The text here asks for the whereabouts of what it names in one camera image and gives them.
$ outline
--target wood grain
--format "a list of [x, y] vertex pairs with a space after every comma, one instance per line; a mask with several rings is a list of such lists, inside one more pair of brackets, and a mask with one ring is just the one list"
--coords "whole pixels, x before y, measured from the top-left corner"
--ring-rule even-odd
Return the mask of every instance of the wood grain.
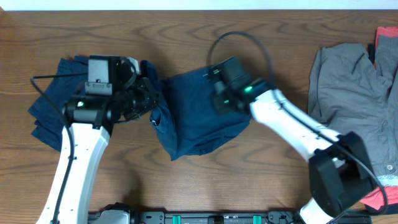
[[[47, 199], [59, 153], [30, 135], [35, 74], [54, 74], [61, 57], [116, 54], [147, 59], [163, 78], [205, 65], [210, 44], [231, 30], [258, 36], [272, 54], [278, 84], [307, 106], [317, 50], [373, 42], [398, 11], [6, 12], [0, 16], [0, 223], [34, 223]], [[265, 76], [258, 49], [225, 41], [214, 61], [240, 55]], [[40, 82], [45, 88], [48, 82]], [[96, 178], [91, 209], [109, 203], [169, 211], [300, 208], [310, 198], [306, 163], [280, 137], [252, 122], [214, 153], [170, 162], [149, 115], [115, 126]], [[397, 216], [374, 223], [398, 223]]]

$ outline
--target green led light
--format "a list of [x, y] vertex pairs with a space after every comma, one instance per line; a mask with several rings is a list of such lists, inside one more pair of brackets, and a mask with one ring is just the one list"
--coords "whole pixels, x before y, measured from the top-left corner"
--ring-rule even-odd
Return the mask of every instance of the green led light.
[[253, 89], [253, 86], [248, 86], [244, 89], [244, 91], [247, 93], [247, 92], [250, 92], [252, 89]]

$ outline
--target folded clothing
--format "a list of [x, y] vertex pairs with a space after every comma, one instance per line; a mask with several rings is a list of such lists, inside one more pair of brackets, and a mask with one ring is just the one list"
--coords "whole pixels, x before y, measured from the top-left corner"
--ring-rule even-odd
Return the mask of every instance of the folded clothing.
[[[379, 38], [381, 35], [385, 37], [398, 37], [398, 27], [378, 27], [376, 31], [375, 48], [378, 47]], [[398, 176], [392, 174], [386, 174], [378, 176], [378, 179], [385, 186], [393, 186], [393, 187], [385, 187], [385, 190], [389, 199], [388, 200], [389, 205], [395, 205], [396, 207], [398, 203], [398, 187], [396, 187], [398, 186]], [[367, 207], [368, 210], [369, 209], [379, 210], [384, 205], [384, 199], [379, 188], [377, 188], [369, 195], [367, 195], [365, 198], [363, 198], [361, 202], [371, 207], [371, 208]], [[392, 209], [391, 207], [389, 207], [389, 213], [397, 213], [397, 212], [396, 209]]]
[[152, 110], [150, 120], [173, 161], [213, 152], [249, 125], [247, 114], [217, 113], [207, 71], [202, 68], [159, 82], [165, 100]]
[[397, 176], [398, 39], [379, 37], [376, 68], [361, 44], [317, 53], [310, 75], [308, 113], [331, 129], [360, 135], [377, 176]]
[[[61, 59], [57, 75], [83, 73], [88, 71], [88, 58], [75, 56], [74, 60]], [[62, 109], [80, 83], [87, 81], [87, 75], [78, 77], [54, 78], [45, 90], [45, 94]], [[29, 108], [28, 112], [37, 120], [32, 135], [57, 151], [61, 151], [63, 123], [54, 109], [40, 97]]]

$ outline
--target white wall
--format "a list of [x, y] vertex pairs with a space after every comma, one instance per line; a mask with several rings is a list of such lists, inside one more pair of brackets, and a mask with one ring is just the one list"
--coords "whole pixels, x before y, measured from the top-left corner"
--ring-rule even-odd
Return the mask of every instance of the white wall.
[[398, 9], [398, 0], [0, 0], [15, 10]]

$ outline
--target red cloth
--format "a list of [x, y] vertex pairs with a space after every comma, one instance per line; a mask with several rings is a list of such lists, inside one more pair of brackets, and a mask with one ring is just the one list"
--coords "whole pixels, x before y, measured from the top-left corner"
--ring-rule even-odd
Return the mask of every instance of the red cloth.
[[[384, 187], [384, 189], [387, 193], [388, 204], [391, 205], [398, 203], [398, 186]], [[384, 205], [383, 194], [381, 193], [380, 188], [373, 190], [365, 198], [362, 198], [361, 202], [376, 210], [379, 210]]]
[[376, 49], [379, 43], [379, 36], [385, 35], [386, 37], [398, 37], [398, 27], [378, 27], [376, 31]]

